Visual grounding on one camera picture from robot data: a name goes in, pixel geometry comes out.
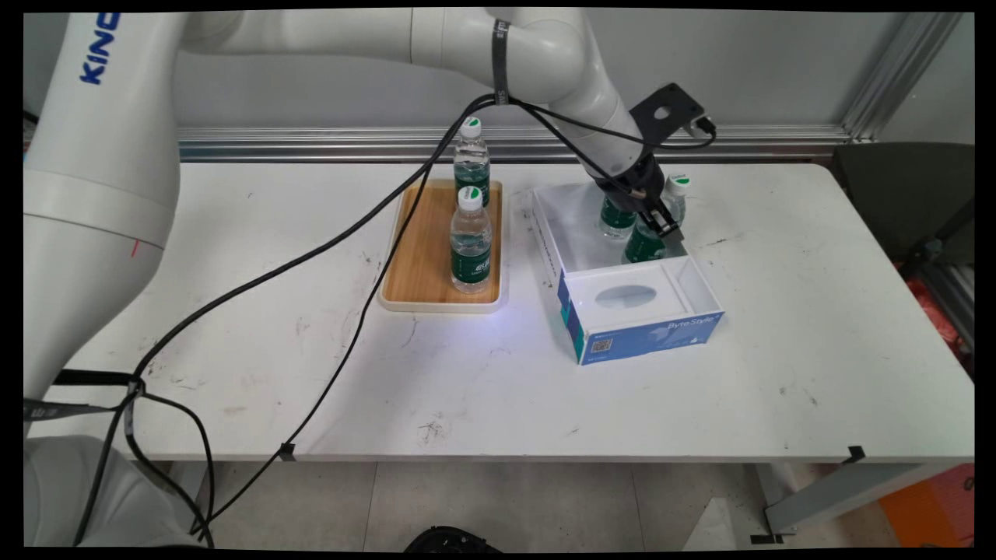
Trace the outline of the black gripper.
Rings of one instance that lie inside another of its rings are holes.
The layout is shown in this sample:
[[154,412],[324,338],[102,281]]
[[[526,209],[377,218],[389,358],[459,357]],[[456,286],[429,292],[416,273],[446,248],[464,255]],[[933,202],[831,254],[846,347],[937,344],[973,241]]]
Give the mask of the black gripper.
[[685,198],[663,198],[665,175],[653,152],[618,173],[595,167],[595,184],[622,212],[644,212],[644,223],[661,240],[680,233],[686,220]]

